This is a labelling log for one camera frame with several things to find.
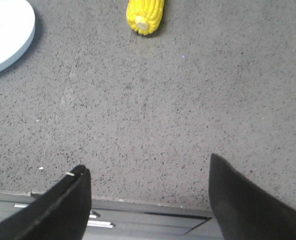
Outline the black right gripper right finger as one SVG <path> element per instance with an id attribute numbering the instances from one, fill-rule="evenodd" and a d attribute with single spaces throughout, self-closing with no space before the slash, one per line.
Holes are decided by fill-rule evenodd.
<path id="1" fill-rule="evenodd" d="M 296 240 L 296 210 L 212 154 L 209 202 L 225 240 Z"/>

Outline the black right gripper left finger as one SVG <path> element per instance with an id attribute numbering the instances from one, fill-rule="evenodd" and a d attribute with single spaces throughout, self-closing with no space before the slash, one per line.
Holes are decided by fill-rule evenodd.
<path id="1" fill-rule="evenodd" d="M 81 240 L 91 208 L 91 174 L 77 165 L 34 202 L 1 221 L 0 240 Z"/>

